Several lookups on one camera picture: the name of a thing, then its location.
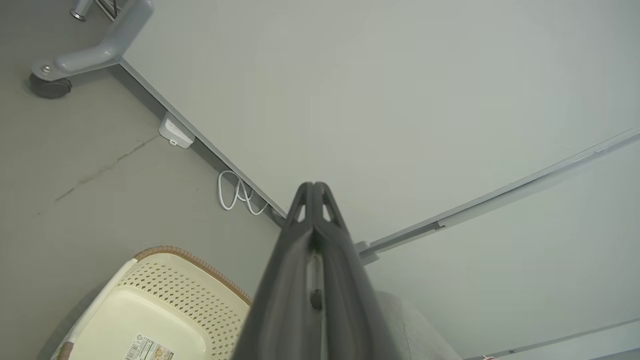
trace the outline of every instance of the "caster wheel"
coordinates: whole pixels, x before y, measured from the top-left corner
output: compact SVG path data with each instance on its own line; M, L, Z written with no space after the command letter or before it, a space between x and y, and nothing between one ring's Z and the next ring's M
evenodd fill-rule
M29 77L32 91L40 97L47 99L57 99L71 92L71 81L63 78L54 81L45 81L31 74Z

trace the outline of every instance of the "white plug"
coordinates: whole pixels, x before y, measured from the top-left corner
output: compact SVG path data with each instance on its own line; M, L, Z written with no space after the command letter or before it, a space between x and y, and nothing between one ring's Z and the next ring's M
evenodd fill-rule
M195 140L195 135L178 121L170 112L164 115L164 120L158 129L160 135L169 140L172 146L178 145L183 149L188 148Z

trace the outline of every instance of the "product label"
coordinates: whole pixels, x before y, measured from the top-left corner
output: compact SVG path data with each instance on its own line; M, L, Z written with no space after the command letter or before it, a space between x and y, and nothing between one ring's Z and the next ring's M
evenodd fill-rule
M129 347L125 360L171 360L173 352L150 338L138 334Z

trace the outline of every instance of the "white cable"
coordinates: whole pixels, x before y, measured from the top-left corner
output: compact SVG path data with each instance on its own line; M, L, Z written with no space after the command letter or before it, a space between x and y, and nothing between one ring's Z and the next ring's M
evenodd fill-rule
M236 183L236 190L235 190L235 194L234 194L234 200L231 202L231 205L229 205L229 206L227 206L225 204L225 201L222 199L222 175L227 174L227 173L233 174L238 179L238 182ZM244 197L240 196L240 187L242 188L242 191L244 193ZM225 170L225 171L220 172L220 175L218 175L218 201L220 202L220 206L222 206L223 209L225 209L225 210L233 209L234 206L236 205L236 201L240 200L242 202L246 202L246 207L249 208L249 212L251 214L260 215L267 208L268 204L265 204L262 207L262 209L256 213L253 210L253 208L251 207L251 201L250 200L251 200L252 196L253 196L253 189L251 189L251 192L249 193L249 195L247 195L246 186L244 185L244 181L242 181L242 179L240 179L238 174L236 174L235 172L233 172L231 170Z

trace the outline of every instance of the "cream plastic basket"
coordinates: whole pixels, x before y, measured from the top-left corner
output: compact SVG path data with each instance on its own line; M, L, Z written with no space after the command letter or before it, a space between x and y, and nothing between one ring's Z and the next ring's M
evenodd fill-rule
M190 253L147 249L111 278L52 359L229 359L250 303Z

